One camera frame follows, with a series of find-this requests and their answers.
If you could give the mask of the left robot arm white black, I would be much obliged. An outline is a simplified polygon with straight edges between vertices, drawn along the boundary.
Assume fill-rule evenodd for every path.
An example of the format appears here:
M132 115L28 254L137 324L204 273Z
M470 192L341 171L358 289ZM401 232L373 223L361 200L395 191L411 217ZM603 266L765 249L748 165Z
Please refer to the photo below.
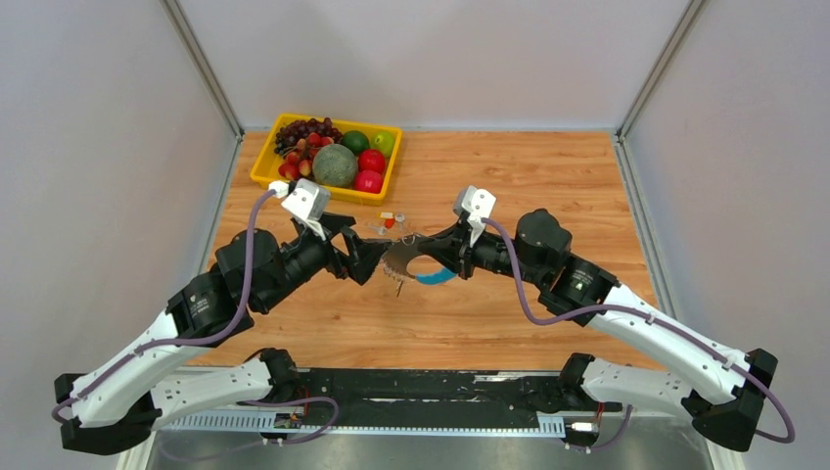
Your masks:
M300 376L289 353L255 352L242 364L178 379L185 362L254 326L320 271L366 283L391 246L362 238L354 219L324 213L322 232L299 226L279 243L249 227L216 252L215 264L167 302L154 322L117 356L86 374L63 374L54 383L63 447L113 455L146 441L152 432L214 407L262 401L286 405L301 396Z

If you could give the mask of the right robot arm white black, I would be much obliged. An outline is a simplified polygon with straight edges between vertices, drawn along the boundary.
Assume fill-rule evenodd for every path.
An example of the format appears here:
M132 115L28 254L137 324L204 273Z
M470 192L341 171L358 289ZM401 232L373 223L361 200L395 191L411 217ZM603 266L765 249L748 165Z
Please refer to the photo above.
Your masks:
M651 408L689 421L714 444L747 451L761 433L777 368L771 353L719 344L649 305L614 275L571 251L572 234L544 209L524 214L514 234L487 217L462 213L416 245L460 278L476 269L513 278L521 307L525 287L538 290L546 315L538 326L572 321L617 338L657 360L663 372L629 368L587 353L561 371L559 395L571 408L591 401Z

